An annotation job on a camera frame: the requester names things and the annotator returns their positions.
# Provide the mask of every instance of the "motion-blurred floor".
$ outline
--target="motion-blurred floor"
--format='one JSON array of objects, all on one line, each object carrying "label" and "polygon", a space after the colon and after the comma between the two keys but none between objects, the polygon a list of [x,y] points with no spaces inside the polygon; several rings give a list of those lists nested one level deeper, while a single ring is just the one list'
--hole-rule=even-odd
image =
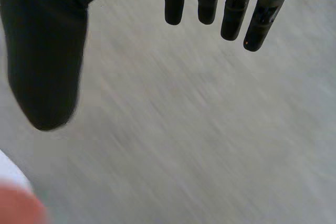
[{"label": "motion-blurred floor", "polygon": [[256,0],[235,42],[224,1],[204,26],[186,0],[173,27],[163,0],[96,0],[61,130],[34,130],[1,83],[0,147],[55,224],[336,223],[335,0],[287,0],[257,53]]}]

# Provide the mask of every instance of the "skin-colored object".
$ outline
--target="skin-colored object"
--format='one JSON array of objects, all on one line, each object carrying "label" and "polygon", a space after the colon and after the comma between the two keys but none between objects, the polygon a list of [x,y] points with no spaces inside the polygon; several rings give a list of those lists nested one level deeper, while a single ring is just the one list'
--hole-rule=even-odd
[{"label": "skin-colored object", "polygon": [[0,151],[0,223],[46,224],[46,208],[36,198],[29,180]]},{"label": "skin-colored object", "polygon": [[46,210],[34,194],[26,189],[0,183],[0,223],[45,224]]}]

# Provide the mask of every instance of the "concrete floor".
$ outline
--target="concrete floor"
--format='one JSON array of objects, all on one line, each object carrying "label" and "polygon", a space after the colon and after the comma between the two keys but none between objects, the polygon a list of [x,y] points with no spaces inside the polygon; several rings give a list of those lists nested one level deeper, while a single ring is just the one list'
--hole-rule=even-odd
[{"label": "concrete floor", "polygon": [[163,0],[94,1],[58,131],[34,130],[0,84],[1,149],[53,223],[336,223],[335,0],[287,0],[257,53],[249,19],[221,39],[224,1],[204,26],[186,0],[177,27]]}]

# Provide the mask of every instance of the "white object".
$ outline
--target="white object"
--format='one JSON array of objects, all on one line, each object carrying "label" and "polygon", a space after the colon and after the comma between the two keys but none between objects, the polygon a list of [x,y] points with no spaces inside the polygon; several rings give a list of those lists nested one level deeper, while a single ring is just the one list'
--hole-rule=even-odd
[{"label": "white object", "polygon": [[21,170],[0,150],[0,182],[13,183],[16,186],[33,192],[27,177]]}]

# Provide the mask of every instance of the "gray floor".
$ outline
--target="gray floor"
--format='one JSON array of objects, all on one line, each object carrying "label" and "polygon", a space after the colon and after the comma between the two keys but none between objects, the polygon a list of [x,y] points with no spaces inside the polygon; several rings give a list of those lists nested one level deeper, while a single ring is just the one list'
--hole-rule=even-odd
[{"label": "gray floor", "polygon": [[204,26],[186,0],[172,27],[163,0],[96,0],[61,130],[34,130],[2,82],[1,149],[54,223],[336,223],[335,0],[287,0],[257,53],[248,19],[221,39],[224,1]]}]

